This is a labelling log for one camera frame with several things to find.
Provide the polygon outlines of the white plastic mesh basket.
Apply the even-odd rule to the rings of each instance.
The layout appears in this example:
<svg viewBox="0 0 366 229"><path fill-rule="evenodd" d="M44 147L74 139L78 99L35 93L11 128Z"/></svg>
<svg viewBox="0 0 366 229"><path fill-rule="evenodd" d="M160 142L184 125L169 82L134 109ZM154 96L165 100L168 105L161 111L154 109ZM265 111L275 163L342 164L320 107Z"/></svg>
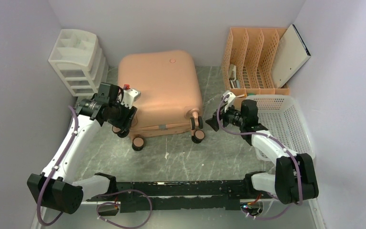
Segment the white plastic mesh basket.
<svg viewBox="0 0 366 229"><path fill-rule="evenodd" d="M316 154L309 129L297 101L288 95L259 94L247 99L257 102L259 122L285 146L298 153Z"/></svg>

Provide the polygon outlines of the pink hard-shell suitcase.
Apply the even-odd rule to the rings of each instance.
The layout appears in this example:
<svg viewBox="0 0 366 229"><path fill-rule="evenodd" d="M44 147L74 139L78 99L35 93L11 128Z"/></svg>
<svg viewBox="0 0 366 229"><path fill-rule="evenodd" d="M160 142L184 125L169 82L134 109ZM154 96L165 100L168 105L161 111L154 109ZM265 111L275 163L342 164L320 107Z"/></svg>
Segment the pink hard-shell suitcase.
<svg viewBox="0 0 366 229"><path fill-rule="evenodd" d="M141 93L129 137L181 134L203 128L203 100L192 56L182 50L125 56L119 86Z"/></svg>

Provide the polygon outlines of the orange plastic file rack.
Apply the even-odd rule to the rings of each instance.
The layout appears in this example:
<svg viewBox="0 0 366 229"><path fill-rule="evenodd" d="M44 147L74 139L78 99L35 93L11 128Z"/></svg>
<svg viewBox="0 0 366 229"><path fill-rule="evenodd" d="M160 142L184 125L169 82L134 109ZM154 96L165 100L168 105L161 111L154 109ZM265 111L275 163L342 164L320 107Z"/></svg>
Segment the orange plastic file rack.
<svg viewBox="0 0 366 229"><path fill-rule="evenodd" d="M287 84L277 87L272 67L285 28L230 28L221 64L225 88L237 96L240 108L248 96L290 95Z"/></svg>

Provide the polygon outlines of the white plastic drawer organizer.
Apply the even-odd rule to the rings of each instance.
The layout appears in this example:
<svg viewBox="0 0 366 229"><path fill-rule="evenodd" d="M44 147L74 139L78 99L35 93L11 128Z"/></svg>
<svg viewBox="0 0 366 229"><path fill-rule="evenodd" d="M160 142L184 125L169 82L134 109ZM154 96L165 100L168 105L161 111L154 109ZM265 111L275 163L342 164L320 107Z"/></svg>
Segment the white plastic drawer organizer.
<svg viewBox="0 0 366 229"><path fill-rule="evenodd" d="M62 29L48 58L72 96L92 96L105 82L109 65L97 35Z"/></svg>

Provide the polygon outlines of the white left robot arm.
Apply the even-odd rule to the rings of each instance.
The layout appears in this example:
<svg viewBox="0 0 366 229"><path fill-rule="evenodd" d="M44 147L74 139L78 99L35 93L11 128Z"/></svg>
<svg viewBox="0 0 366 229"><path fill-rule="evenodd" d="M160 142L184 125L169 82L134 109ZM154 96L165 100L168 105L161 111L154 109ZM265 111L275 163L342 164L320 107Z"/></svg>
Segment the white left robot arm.
<svg viewBox="0 0 366 229"><path fill-rule="evenodd" d="M27 180L38 209L46 207L73 214L83 201L93 197L101 196L104 200L116 197L114 176L96 173L77 181L76 166L104 123L116 127L120 137L128 135L137 112L133 104L140 97L141 92L128 85L101 83L92 98L81 100L71 109L71 126L58 151L40 174L31 174Z"/></svg>

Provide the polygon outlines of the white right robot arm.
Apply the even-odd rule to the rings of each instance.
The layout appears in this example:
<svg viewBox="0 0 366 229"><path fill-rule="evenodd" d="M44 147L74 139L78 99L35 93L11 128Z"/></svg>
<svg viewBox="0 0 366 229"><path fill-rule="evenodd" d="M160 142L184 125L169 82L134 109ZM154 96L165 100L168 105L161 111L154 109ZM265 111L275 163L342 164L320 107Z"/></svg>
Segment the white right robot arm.
<svg viewBox="0 0 366 229"><path fill-rule="evenodd" d="M303 201L317 198L319 187L312 157L298 153L269 131L259 122L257 102L243 100L241 109L233 106L234 99L224 96L213 113L205 122L214 130L223 130L240 136L262 157L271 161L275 173L256 172L243 184L243 192L249 198L256 197L261 191L276 197L283 204L301 205Z"/></svg>

